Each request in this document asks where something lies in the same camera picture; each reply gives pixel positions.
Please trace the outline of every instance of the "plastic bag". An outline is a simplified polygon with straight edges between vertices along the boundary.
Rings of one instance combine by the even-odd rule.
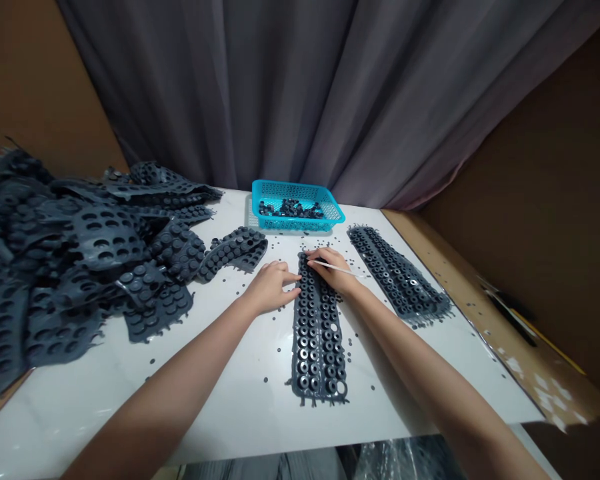
[[[441,435],[364,443],[353,480],[465,480]]]

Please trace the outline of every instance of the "curtain fold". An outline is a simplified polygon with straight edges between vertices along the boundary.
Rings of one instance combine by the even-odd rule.
[[[600,27],[600,0],[58,0],[127,161],[405,209]]]

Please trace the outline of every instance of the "finger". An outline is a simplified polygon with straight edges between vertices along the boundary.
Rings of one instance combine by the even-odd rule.
[[[337,254],[334,254],[327,250],[326,248],[321,248],[313,252],[312,255],[307,258],[307,260],[316,260],[316,258],[324,258],[328,263],[333,263],[334,260],[338,258]]]
[[[292,272],[284,272],[282,276],[283,281],[298,281],[302,278],[302,275],[296,275]]]
[[[316,270],[316,272],[318,272],[318,275],[320,275],[321,277],[324,277],[329,274],[329,271],[326,268],[324,268],[322,265],[318,265],[316,262],[310,261],[308,263],[308,266]]]
[[[308,256],[307,260],[315,260],[318,257],[322,256],[322,253],[325,251],[325,249],[316,249],[316,250],[312,250],[311,254]]]
[[[332,254],[338,257],[342,257],[342,253],[338,252],[338,250],[332,249],[331,247],[326,247],[325,250],[330,251]]]
[[[302,290],[300,290],[299,288],[295,288],[293,290],[290,290],[288,292],[283,292],[282,294],[282,305],[286,305],[289,302],[294,301],[298,295],[300,295],[300,292],[302,292]]]

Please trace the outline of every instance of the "cardboard panel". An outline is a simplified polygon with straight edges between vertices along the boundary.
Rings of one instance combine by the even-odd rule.
[[[421,214],[600,388],[600,30]]]
[[[4,135],[54,175],[127,170],[54,0],[0,0],[0,147]]]
[[[600,392],[544,342],[529,346],[484,294],[478,272],[418,214],[382,212],[549,422],[566,430],[600,417]]]

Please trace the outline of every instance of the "white table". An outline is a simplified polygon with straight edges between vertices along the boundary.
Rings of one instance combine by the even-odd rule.
[[[227,191],[213,205],[213,220],[193,230],[209,245],[241,225],[257,226],[251,194]],[[436,278],[418,260],[382,212],[342,206],[346,222],[332,232],[266,231],[269,249],[262,263],[282,259],[297,267],[302,246],[331,242],[352,269],[364,262],[349,242],[347,227],[367,224],[379,230],[398,252],[440,291]],[[59,476],[100,427],[145,379],[212,322],[252,280],[226,267],[206,285],[192,282],[193,308],[148,345],[131,344],[122,318],[110,319],[102,345],[78,361],[36,369],[0,412],[0,479]],[[381,299],[374,279],[362,280]],[[346,303],[339,304],[349,387],[346,405],[300,407],[285,382],[291,377],[293,305],[262,315],[249,328],[195,424],[170,463],[230,459],[284,451],[345,445],[435,432],[383,358],[374,340]],[[541,421],[542,415],[494,358],[462,313],[416,330],[486,398],[509,424]],[[348,339],[353,346],[349,347]],[[204,368],[195,365],[193,368]]]

